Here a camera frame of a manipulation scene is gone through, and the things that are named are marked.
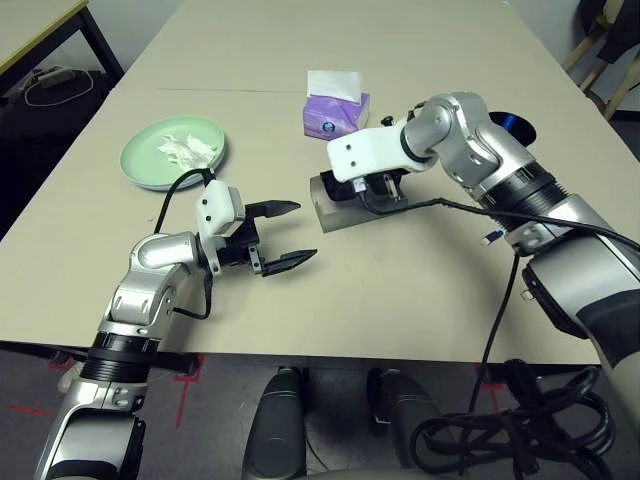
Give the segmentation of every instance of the white cable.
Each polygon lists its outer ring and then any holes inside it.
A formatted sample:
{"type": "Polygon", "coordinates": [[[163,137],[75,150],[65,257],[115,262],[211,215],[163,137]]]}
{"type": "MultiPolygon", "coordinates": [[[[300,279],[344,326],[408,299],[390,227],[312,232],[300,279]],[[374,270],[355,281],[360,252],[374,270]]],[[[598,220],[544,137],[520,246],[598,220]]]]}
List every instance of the white cable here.
{"type": "Polygon", "coordinates": [[[31,85],[29,88],[27,88],[24,91],[24,101],[25,103],[30,106],[30,107],[56,107],[58,105],[62,105],[63,103],[67,103],[70,102],[71,100],[81,97],[82,95],[89,93],[91,90],[93,90],[93,77],[91,76],[91,74],[86,71],[86,70],[79,70],[80,72],[84,73],[87,77],[89,77],[89,82],[91,82],[89,84],[89,88],[87,88],[86,90],[83,90],[80,93],[76,93],[75,95],[72,95],[68,98],[65,98],[64,100],[60,100],[59,102],[55,102],[55,103],[31,103],[29,101],[28,95],[29,92],[31,91],[31,89],[33,87],[37,87],[38,85],[40,85],[40,81],[37,81],[36,83],[34,83],[33,85],[31,85]]]}

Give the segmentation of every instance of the green plate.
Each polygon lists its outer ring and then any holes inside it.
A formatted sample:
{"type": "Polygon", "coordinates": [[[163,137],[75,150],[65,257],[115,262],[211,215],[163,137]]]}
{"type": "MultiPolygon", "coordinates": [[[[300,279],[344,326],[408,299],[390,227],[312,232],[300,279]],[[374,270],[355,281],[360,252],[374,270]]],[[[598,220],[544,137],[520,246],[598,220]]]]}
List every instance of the green plate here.
{"type": "MultiPolygon", "coordinates": [[[[224,132],[206,117],[198,115],[176,115],[152,123],[138,132],[122,149],[120,168],[122,173],[136,185],[151,190],[166,191],[184,173],[175,163],[158,150],[164,144],[164,135],[173,135],[186,141],[188,135],[199,138],[216,149],[209,165],[215,169],[224,153],[224,132]]],[[[180,188],[186,188],[201,181],[199,175],[186,179],[180,188]]]]}

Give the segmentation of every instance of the table leg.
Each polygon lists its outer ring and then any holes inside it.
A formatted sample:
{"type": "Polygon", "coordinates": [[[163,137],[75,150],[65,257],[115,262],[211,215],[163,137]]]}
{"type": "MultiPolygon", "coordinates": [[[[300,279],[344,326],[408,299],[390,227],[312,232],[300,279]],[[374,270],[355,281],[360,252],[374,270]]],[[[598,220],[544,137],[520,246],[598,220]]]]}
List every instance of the table leg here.
{"type": "Polygon", "coordinates": [[[124,70],[102,35],[100,28],[93,19],[93,16],[91,16],[89,9],[85,7],[80,10],[77,15],[82,20],[82,27],[80,28],[80,31],[91,47],[91,50],[93,50],[93,53],[98,57],[100,64],[104,67],[107,75],[111,77],[113,83],[118,83],[124,75],[124,70]]]}
{"type": "MultiPolygon", "coordinates": [[[[536,377],[551,377],[557,375],[576,374],[584,370],[588,365],[557,365],[557,364],[530,364],[529,367],[536,377]]],[[[487,374],[483,379],[485,384],[506,383],[504,363],[490,363],[487,365],[487,374]]]]}
{"type": "MultiPolygon", "coordinates": [[[[32,357],[44,358],[49,363],[64,363],[69,357],[78,362],[87,359],[87,348],[40,345],[35,343],[0,341],[0,350],[21,353],[32,357]]],[[[200,365],[196,353],[159,352],[152,365],[156,368],[171,370],[182,375],[193,375],[200,365]]]]}
{"type": "Polygon", "coordinates": [[[0,95],[3,95],[17,84],[38,63],[47,58],[51,52],[77,32],[80,27],[80,19],[76,15],[72,16],[0,74],[0,95]]]}

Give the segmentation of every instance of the crumpled tissue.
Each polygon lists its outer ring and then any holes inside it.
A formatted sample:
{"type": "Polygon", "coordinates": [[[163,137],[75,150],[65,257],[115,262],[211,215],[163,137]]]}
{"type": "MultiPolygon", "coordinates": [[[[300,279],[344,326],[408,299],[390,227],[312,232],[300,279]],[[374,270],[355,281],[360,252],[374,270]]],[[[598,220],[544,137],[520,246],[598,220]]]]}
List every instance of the crumpled tissue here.
{"type": "Polygon", "coordinates": [[[164,144],[158,147],[167,155],[167,160],[177,164],[185,172],[194,168],[209,168],[217,148],[207,145],[199,138],[187,135],[187,141],[178,140],[173,135],[164,135],[164,144]]]}

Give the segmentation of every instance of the power strip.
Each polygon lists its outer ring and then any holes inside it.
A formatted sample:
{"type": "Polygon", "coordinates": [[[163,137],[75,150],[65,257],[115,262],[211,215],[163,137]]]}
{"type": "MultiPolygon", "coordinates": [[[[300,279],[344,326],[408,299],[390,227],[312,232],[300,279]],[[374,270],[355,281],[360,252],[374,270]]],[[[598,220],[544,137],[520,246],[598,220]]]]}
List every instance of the power strip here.
{"type": "Polygon", "coordinates": [[[54,85],[68,82],[75,77],[75,70],[71,70],[70,68],[59,68],[53,72],[38,76],[38,84],[40,84],[42,88],[51,88],[54,85]]]}

